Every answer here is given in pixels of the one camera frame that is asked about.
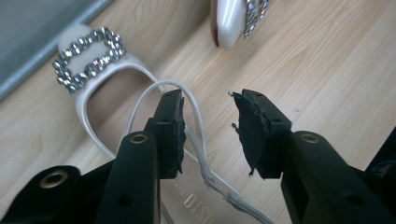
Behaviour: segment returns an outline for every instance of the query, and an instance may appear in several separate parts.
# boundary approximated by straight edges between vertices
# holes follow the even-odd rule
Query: shoe strap
[[[192,147],[194,148],[196,157],[198,159],[198,162],[201,166],[201,174],[202,177],[205,181],[205,184],[209,186],[210,188],[214,189],[218,193],[224,196],[225,200],[228,203],[231,203],[236,209],[244,211],[251,216],[257,218],[260,222],[262,223],[273,223],[268,217],[266,217],[263,213],[258,211],[256,208],[254,208],[252,205],[248,203],[246,199],[244,199],[239,193],[236,192],[236,190],[233,191],[227,191],[224,188],[222,188],[214,179],[214,175],[209,168],[207,162],[206,162],[206,143],[205,143],[205,129],[204,129],[204,122],[202,118],[202,114],[200,112],[199,106],[197,101],[195,100],[192,92],[187,88],[185,85],[182,83],[175,81],[175,80],[163,80],[159,81],[157,83],[152,84],[149,86],[141,95],[140,99],[138,100],[134,111],[131,113],[131,116],[127,122],[127,125],[125,126],[123,135],[128,134],[132,130],[132,126],[134,124],[134,119],[137,113],[137,110],[139,107],[142,105],[143,101],[147,98],[149,93],[153,90],[156,90],[162,86],[165,85],[171,85],[175,86],[177,88],[180,88],[186,95],[186,98],[189,100],[193,115],[194,115],[194,121],[195,121],[195,127],[196,130],[195,132],[186,124],[186,135],[190,139]]]

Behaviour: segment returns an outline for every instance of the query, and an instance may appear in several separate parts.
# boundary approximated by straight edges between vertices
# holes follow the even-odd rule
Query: crystal embellishment
[[[95,58],[84,67],[82,73],[72,75],[66,67],[73,57],[78,56],[86,50],[92,43],[103,42],[109,48],[105,55]],[[81,88],[93,77],[96,77],[109,64],[118,61],[126,50],[121,43],[121,37],[114,34],[106,27],[93,29],[88,35],[78,38],[68,49],[59,53],[59,59],[52,62],[55,69],[58,83],[65,86],[70,93]]]

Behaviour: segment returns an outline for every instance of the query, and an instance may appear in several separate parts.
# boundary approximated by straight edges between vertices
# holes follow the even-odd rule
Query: clamp jaw
[[[181,91],[163,95],[145,131],[126,135],[115,160],[81,175],[55,166],[36,175],[0,223],[161,223],[160,179],[181,172]]]
[[[232,96],[239,109],[239,127],[233,126],[250,174],[256,169],[263,179],[282,178],[293,223],[396,223],[394,164],[381,176],[359,171],[323,136],[293,133],[291,121],[263,94]]]

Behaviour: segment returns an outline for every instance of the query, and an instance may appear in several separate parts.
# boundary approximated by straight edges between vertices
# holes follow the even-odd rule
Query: shoe
[[[204,126],[191,92],[175,81],[159,82],[120,41],[107,28],[74,26],[61,34],[60,56],[53,62],[58,82],[70,92],[93,142],[114,159],[121,138],[143,130],[154,114],[162,86],[176,85],[198,121],[197,132],[186,127],[198,159],[185,150],[183,175],[161,180],[162,223],[271,223],[207,166]]]
[[[249,37],[267,7],[268,0],[212,0],[210,27],[215,45],[229,49],[239,36]]]

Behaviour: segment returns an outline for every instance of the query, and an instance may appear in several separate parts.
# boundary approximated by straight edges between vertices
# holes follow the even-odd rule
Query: wooden table
[[[279,180],[248,177],[228,92],[265,94],[293,131],[323,135],[365,169],[396,125],[396,2],[273,0],[252,37],[227,50],[212,43],[209,5],[119,0],[91,26],[120,34],[159,79],[189,86],[205,118],[212,169],[275,223],[289,223]],[[55,79],[48,61],[0,104],[0,217],[38,172],[70,164],[86,173],[106,162]]]

